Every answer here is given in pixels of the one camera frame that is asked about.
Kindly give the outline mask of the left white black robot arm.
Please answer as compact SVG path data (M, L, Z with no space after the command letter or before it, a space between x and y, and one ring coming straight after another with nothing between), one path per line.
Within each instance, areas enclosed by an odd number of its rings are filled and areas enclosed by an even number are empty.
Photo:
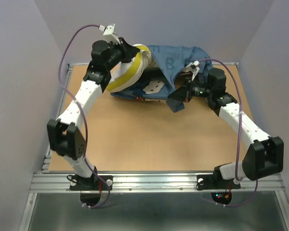
M128 44L124 38L119 43L96 41L92 44L91 61L76 95L66 110L47 123L50 149L64 157L75 171L68 180L88 190L97 186L97 169L86 157L88 136L81 127L87 126L86 114L103 94L111 79L111 70L118 64L134 63L140 57L140 49Z

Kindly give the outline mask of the blue lettered pillowcase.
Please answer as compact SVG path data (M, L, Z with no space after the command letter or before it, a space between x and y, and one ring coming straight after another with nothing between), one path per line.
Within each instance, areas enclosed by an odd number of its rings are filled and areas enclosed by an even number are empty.
M187 64L193 61L199 61L200 71L197 77L200 82L206 82L208 79L208 71L213 68L211 61L209 61L210 56L200 47L160 45L150 45L147 47L152 52L160 69L160 71L154 71L153 76L164 80L165 86L159 93L134 100L160 101L165 103L174 113L183 110L183 102L168 99L168 95L175 91L175 80L180 74L184 73L182 70Z

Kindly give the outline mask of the white pillow yellow edge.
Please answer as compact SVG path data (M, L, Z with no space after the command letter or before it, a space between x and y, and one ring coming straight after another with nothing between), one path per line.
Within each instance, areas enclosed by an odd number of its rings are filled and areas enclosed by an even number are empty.
M165 81L154 77L160 71L152 52L143 44L135 44L139 52L129 63L120 62L111 72L111 80L106 90L113 96L139 99L159 93Z

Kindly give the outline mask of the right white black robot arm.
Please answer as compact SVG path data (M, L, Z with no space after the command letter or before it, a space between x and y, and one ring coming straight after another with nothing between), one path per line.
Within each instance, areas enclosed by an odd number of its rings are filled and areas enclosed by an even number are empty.
M224 120L244 142L247 152L242 161L217 166L210 182L222 188L233 180L251 181L280 173L283 170L284 142L261 130L240 108L237 100L226 92L226 75L223 70L213 68L208 81L200 83L187 77L184 84L169 95L169 99L189 102L193 97L205 98L208 106Z

